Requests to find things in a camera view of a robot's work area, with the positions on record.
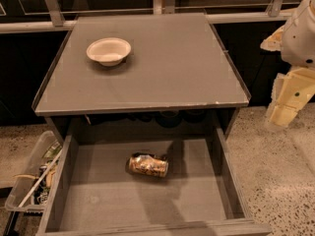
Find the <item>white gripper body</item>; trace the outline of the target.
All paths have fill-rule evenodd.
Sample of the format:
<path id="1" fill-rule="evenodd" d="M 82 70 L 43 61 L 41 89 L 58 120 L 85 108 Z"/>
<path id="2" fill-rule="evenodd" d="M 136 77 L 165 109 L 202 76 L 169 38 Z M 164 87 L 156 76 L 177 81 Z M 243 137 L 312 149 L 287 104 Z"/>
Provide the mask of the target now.
<path id="1" fill-rule="evenodd" d="M 292 67 L 278 73 L 272 91 L 272 102 L 278 107 L 303 108 L 315 94 L 315 70 Z"/>

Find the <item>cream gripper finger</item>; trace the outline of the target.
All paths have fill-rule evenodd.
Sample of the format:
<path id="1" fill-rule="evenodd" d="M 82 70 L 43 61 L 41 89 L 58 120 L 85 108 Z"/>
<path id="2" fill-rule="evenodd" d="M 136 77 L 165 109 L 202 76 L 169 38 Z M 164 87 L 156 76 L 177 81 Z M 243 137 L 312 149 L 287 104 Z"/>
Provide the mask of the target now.
<path id="1" fill-rule="evenodd" d="M 266 112 L 266 123 L 286 128 L 296 115 L 297 111 L 294 108 L 271 102 Z"/>
<path id="2" fill-rule="evenodd" d="M 260 48 L 266 51 L 280 51 L 282 49 L 282 37 L 284 26 L 279 27 L 260 44 Z"/>

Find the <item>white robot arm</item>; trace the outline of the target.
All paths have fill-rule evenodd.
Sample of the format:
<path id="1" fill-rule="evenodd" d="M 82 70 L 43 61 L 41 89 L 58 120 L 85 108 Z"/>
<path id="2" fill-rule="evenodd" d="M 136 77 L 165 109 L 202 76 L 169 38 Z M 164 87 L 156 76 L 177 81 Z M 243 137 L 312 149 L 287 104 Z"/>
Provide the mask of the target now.
<path id="1" fill-rule="evenodd" d="M 315 0 L 302 0 L 260 48 L 279 51 L 290 65 L 286 74 L 277 74 L 266 112 L 266 124 L 279 130 L 286 128 L 315 95 Z"/>

